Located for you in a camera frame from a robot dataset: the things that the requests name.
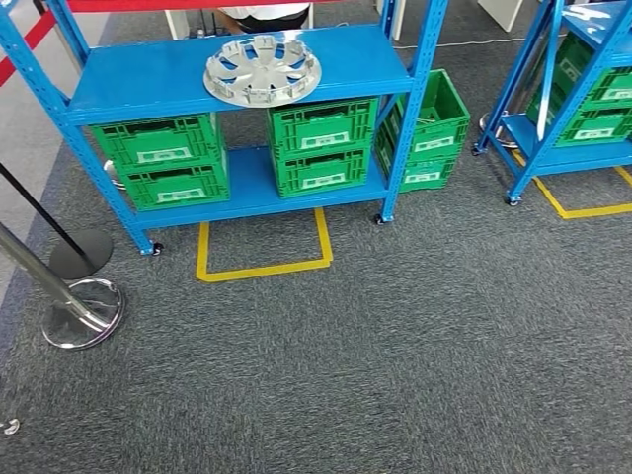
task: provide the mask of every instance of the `silver wheel cover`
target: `silver wheel cover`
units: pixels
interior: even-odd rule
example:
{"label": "silver wheel cover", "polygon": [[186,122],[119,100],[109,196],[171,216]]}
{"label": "silver wheel cover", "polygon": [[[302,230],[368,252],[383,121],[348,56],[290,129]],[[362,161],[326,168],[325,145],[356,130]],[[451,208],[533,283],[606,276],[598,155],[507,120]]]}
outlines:
{"label": "silver wheel cover", "polygon": [[301,41],[257,35],[223,45],[206,63],[204,85],[229,104],[267,108],[307,96],[320,74],[318,60]]}

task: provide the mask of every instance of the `blue metal shelf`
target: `blue metal shelf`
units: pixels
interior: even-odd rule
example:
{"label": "blue metal shelf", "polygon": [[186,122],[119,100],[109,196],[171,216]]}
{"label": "blue metal shelf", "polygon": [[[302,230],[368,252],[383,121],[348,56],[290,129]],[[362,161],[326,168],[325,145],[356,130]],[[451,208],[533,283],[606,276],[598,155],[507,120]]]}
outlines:
{"label": "blue metal shelf", "polygon": [[[555,146],[560,135],[605,70],[632,65],[632,34],[630,31],[632,0],[570,7],[565,7],[564,3],[564,0],[549,0],[541,5],[489,115],[486,129],[474,146],[473,152],[479,154],[491,143],[514,175],[514,182],[507,192],[507,200],[512,205],[518,203],[527,184],[535,176],[632,163],[632,142],[630,141]],[[564,26],[595,52],[549,126],[546,124],[546,113],[550,99],[558,36]],[[541,37],[546,41],[544,53],[540,48]],[[532,124],[524,115],[513,114],[522,111],[510,111],[512,114],[504,116],[507,108],[512,107],[510,106],[511,98],[519,89],[521,79],[533,80],[532,64],[538,64],[541,58],[544,59],[544,74],[538,125]],[[516,140],[526,160],[525,166],[516,165],[496,138],[500,126]]]}
{"label": "blue metal shelf", "polygon": [[[408,92],[413,82],[378,25],[278,35],[304,41],[320,62],[320,83],[304,102]],[[67,110],[68,119],[73,124],[96,124],[239,109],[208,94],[202,81],[210,55],[234,39],[93,49]]]}
{"label": "blue metal shelf", "polygon": [[[566,7],[563,25],[589,44],[599,49],[621,15],[625,2],[593,3]],[[609,67],[632,65],[632,32],[616,46],[615,53],[606,63]]]}
{"label": "blue metal shelf", "polygon": [[370,161],[362,186],[283,198],[276,188],[267,147],[231,150],[230,200],[138,212],[137,220],[141,228],[153,229],[385,198],[384,178],[375,159]]}
{"label": "blue metal shelf", "polygon": [[[281,198],[272,175],[267,148],[260,147],[230,154],[230,200],[135,212],[112,184],[83,134],[82,126],[89,124],[238,109],[208,94],[202,80],[210,55],[236,37],[90,49],[66,0],[48,0],[46,3],[54,15],[60,32],[83,69],[72,99],[57,89],[4,9],[0,9],[0,45],[18,66],[17,69],[141,253],[149,254],[154,248],[145,234],[150,228],[378,199],[382,201],[380,218],[385,222],[393,220],[399,184],[449,2],[426,2],[418,46],[406,68],[389,40],[396,1],[384,2],[379,25],[277,34],[302,40],[320,62],[322,69],[320,83],[303,102],[392,95],[386,102],[393,104],[396,94],[408,93],[387,180],[371,160],[367,182],[362,186],[302,197]],[[182,0],[175,8],[187,8],[187,2]]]}
{"label": "blue metal shelf", "polygon": [[[503,117],[501,123],[516,140],[525,161],[533,157],[536,143],[535,126],[524,114]],[[632,164],[632,142],[603,145],[567,146],[553,148],[540,160],[536,175],[550,175],[569,171],[594,170]]]}

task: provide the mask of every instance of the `red barrier rope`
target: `red barrier rope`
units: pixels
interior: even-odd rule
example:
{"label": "red barrier rope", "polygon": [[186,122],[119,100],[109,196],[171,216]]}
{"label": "red barrier rope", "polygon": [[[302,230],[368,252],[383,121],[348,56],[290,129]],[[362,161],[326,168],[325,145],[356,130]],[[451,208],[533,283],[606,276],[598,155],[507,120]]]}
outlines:
{"label": "red barrier rope", "polygon": [[[50,11],[48,11],[39,17],[37,23],[26,33],[24,40],[29,48],[35,49],[35,46],[43,40],[54,26],[55,26],[55,17]],[[0,61],[0,87],[2,87],[3,84],[8,81],[14,72],[16,72],[15,66],[8,57]]]}
{"label": "red barrier rope", "polygon": [[[248,7],[297,3],[300,0],[69,0],[70,9],[76,13],[88,12],[150,12],[153,10],[187,10],[199,8]],[[315,3],[335,0],[313,0]]]}

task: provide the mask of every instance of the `crate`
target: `crate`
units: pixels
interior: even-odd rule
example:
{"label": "crate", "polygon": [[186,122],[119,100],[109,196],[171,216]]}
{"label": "crate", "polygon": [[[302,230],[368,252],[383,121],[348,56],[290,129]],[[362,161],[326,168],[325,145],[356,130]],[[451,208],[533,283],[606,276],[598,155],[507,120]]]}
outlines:
{"label": "crate", "polygon": [[560,135],[555,146],[625,141],[632,132],[632,110],[580,111]]}
{"label": "crate", "polygon": [[[527,118],[538,122],[541,94],[527,109]],[[564,102],[565,95],[553,85],[550,90],[547,125],[550,125]],[[606,109],[578,111],[555,143],[556,147],[585,144],[617,143],[624,141],[632,133],[632,109]]]}
{"label": "crate", "polygon": [[121,175],[217,163],[216,114],[128,121],[91,127]]}
{"label": "crate", "polygon": [[[569,34],[557,51],[553,82],[569,94],[593,54],[587,44]],[[605,71],[580,106],[582,111],[607,108],[632,108],[632,67]]]}
{"label": "crate", "polygon": [[[387,178],[390,173],[393,146],[385,134],[380,133],[375,141],[378,161]],[[436,157],[433,160],[423,160],[406,164],[399,185],[399,193],[416,190],[439,190],[444,188],[456,163],[455,156]]]}
{"label": "crate", "polygon": [[133,173],[122,176],[121,180],[137,210],[156,210],[227,200],[227,166],[224,151],[221,163]]}
{"label": "crate", "polygon": [[375,97],[269,109],[270,146],[284,157],[363,148],[373,140],[377,109]]}
{"label": "crate", "polygon": [[556,64],[566,61],[577,71],[581,72],[590,62],[595,52],[579,37],[569,33],[557,49]]}
{"label": "crate", "polygon": [[322,156],[282,159],[270,148],[276,186],[282,198],[359,186],[367,180],[371,146]]}
{"label": "crate", "polygon": [[[399,136],[405,98],[400,96],[384,121],[384,126],[394,139]],[[409,159],[457,156],[463,148],[469,125],[470,113],[447,72],[443,69],[430,71],[413,134]]]}

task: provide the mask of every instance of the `white shirt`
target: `white shirt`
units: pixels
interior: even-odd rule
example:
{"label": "white shirt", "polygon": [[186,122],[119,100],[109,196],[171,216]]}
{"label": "white shirt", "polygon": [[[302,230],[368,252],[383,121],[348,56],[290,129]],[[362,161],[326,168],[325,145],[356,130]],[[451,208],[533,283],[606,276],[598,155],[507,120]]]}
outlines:
{"label": "white shirt", "polygon": [[224,7],[222,12],[236,20],[243,20],[248,16],[257,20],[276,20],[277,18],[296,15],[310,7],[309,3],[287,3],[284,5],[261,5],[260,7]]}

